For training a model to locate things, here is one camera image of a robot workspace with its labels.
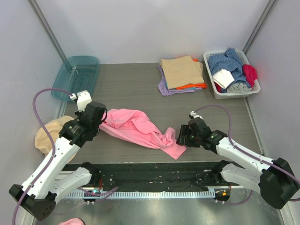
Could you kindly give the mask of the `pink t shirt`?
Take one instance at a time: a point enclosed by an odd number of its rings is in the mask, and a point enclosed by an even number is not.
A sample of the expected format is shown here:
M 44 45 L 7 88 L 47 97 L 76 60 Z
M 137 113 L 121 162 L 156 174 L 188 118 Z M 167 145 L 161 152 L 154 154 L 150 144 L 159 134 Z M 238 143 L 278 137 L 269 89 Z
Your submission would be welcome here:
M 139 110 L 111 109 L 99 128 L 124 141 L 146 148 L 160 149 L 175 160 L 187 149 L 176 143 L 175 129 L 169 127 L 165 133 L 162 133 L 149 117 Z

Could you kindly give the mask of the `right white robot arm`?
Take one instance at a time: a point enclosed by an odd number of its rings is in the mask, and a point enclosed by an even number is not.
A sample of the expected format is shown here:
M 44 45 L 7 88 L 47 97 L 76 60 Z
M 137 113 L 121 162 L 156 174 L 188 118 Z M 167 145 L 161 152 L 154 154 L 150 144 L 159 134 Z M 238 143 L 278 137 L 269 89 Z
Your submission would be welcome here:
M 214 168 L 212 181 L 217 185 L 235 183 L 260 194 L 275 209 L 282 209 L 299 191 L 289 163 L 259 155 L 233 141 L 226 133 L 211 131 L 202 117 L 194 117 L 181 125 L 176 141 L 186 147 L 203 147 L 229 159 L 222 160 Z

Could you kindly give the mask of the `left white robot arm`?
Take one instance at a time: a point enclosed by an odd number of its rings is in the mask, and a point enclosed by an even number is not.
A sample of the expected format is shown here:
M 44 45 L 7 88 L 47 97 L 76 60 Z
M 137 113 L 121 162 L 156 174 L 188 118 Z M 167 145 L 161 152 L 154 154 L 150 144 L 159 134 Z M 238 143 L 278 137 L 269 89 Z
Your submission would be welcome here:
M 46 219 L 56 204 L 73 190 L 85 185 L 95 187 L 100 181 L 100 170 L 89 162 L 82 163 L 61 181 L 55 181 L 79 149 L 99 133 L 99 125 L 107 117 L 107 108 L 92 101 L 84 111 L 76 111 L 75 114 L 76 119 L 64 124 L 54 149 L 36 171 L 23 184 L 14 184 L 9 190 L 19 205 L 38 221 Z

